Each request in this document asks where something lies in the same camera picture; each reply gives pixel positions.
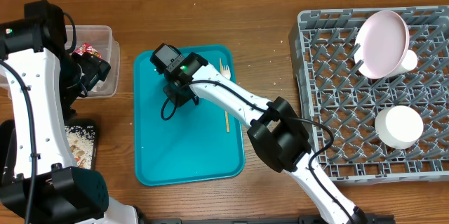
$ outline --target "wooden table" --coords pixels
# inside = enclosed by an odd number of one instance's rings
[[[23,4],[0,0],[0,22],[23,17]],[[161,42],[178,47],[223,44],[233,53],[237,82],[270,99],[286,98],[298,110],[288,33],[307,9],[428,6],[449,0],[49,0],[77,25],[109,25],[121,47],[119,89],[113,98],[80,100],[80,117],[102,125],[97,170],[109,193],[139,206],[149,218],[295,218],[318,210],[284,173],[255,155],[245,137],[246,165],[235,178],[145,187],[134,175],[133,62]],[[0,121],[13,118],[11,101],[0,90]],[[397,223],[445,223],[448,183],[391,183],[341,187],[367,213],[394,214]],[[0,207],[0,223],[22,223]]]

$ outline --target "black clamp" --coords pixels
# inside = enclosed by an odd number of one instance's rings
[[[26,86],[27,91],[31,91],[31,86]]]
[[[248,136],[257,156],[277,172],[294,172],[304,152],[310,152],[309,134],[291,105],[281,97],[267,103],[268,109],[258,120],[251,121]],[[273,131],[267,127],[280,121]]]
[[[31,153],[29,154],[30,159],[37,158],[38,160],[41,158],[41,154]]]
[[[208,64],[206,59],[193,52],[184,57],[174,46],[161,44],[149,60],[156,66],[157,72],[167,79],[168,84],[164,86],[163,92],[170,97],[173,104],[180,107],[190,100],[193,100],[195,105],[199,104],[198,97],[190,88],[179,90],[179,87],[193,80],[195,72]]]

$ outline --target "plastic container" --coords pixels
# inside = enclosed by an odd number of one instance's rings
[[[73,29],[72,26],[65,26],[67,32],[67,43],[65,48],[68,49],[72,45]],[[83,43],[89,43],[96,49],[103,60],[111,65],[106,81],[99,81],[92,91],[89,92],[87,98],[107,98],[112,97],[117,90],[120,73],[120,45],[114,40],[112,30],[108,26],[79,25],[76,26],[76,47],[80,47]],[[9,90],[6,77],[0,72],[0,87]]]
[[[358,31],[379,11],[394,11],[410,31],[408,49],[417,67],[405,74],[368,79],[354,62]],[[366,185],[449,179],[449,7],[359,8],[302,11],[289,36],[301,115],[330,127],[331,149],[319,156],[330,179]],[[386,146],[375,130],[380,111],[414,109],[424,132],[413,146]],[[327,143],[321,129],[306,125],[317,151]]]

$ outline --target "blue tray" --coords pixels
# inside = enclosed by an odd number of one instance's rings
[[[235,82],[231,52],[221,45],[180,48],[203,56],[216,69],[228,65]],[[188,102],[169,121],[161,119],[167,98],[163,75],[154,71],[146,51],[134,62],[135,174],[148,186],[170,185],[237,176],[245,165],[240,122],[229,115],[226,132],[225,111],[207,100],[199,105]],[[166,116],[173,109],[169,103]]]

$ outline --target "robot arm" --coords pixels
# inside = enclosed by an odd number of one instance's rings
[[[108,197],[100,173],[77,167],[65,121],[75,116],[71,105],[76,98],[104,81],[110,66],[90,54],[69,55],[64,50],[66,41],[62,10],[47,1],[25,5],[25,19],[0,24],[0,61],[6,68],[15,123],[15,134],[0,135],[10,146],[7,159],[15,161],[0,181],[1,202],[26,223],[147,223],[135,207]],[[31,136],[37,153],[33,168]],[[3,168],[6,158],[0,160]]]
[[[327,191],[343,205],[352,220],[313,177],[309,170],[309,161],[314,152],[307,142],[309,135],[303,125],[295,121],[297,115],[284,99],[277,98],[271,102],[253,95],[224,78],[200,55],[191,53],[184,57],[177,49],[165,44],[155,50],[150,60],[156,65],[158,72],[164,73],[165,78],[169,80],[170,83],[164,91],[175,105],[183,105],[197,96],[215,103],[236,117],[248,129],[249,138],[258,157],[273,170],[284,170],[295,179],[314,201],[324,221],[330,224],[367,223],[362,210],[335,187],[316,160],[312,162],[315,175]],[[184,85],[188,85],[190,91],[177,91]],[[260,109],[254,109],[228,88]],[[272,121],[280,123],[271,132],[267,127]]]

